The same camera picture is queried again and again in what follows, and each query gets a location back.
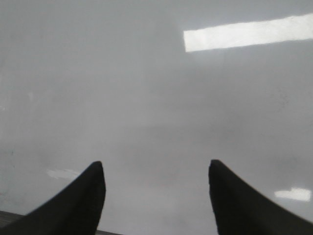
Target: glossy floor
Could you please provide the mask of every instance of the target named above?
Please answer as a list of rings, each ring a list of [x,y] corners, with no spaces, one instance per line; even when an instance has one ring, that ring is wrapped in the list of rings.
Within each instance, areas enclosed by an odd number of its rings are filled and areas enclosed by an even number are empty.
[[[99,229],[216,234],[211,159],[313,221],[311,0],[0,1],[0,210],[104,164]]]

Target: white floor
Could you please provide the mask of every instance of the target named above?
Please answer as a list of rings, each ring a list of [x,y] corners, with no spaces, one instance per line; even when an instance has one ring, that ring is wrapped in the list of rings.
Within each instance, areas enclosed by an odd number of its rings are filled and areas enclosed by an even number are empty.
[[[207,169],[221,159],[313,221],[311,13],[311,0],[0,1],[0,209],[25,214],[101,160],[100,230],[216,235]]]

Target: dark floor edge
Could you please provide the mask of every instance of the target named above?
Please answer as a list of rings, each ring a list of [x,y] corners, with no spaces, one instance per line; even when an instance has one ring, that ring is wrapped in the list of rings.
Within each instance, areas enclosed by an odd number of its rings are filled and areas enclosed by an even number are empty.
[[[8,225],[15,220],[21,218],[23,215],[21,214],[16,214],[16,213],[11,213],[11,212],[6,212],[6,211],[0,211],[0,228],[4,227],[5,225]],[[109,233],[101,230],[97,230],[96,234],[99,235],[120,235],[120,234],[115,234],[115,233]]]

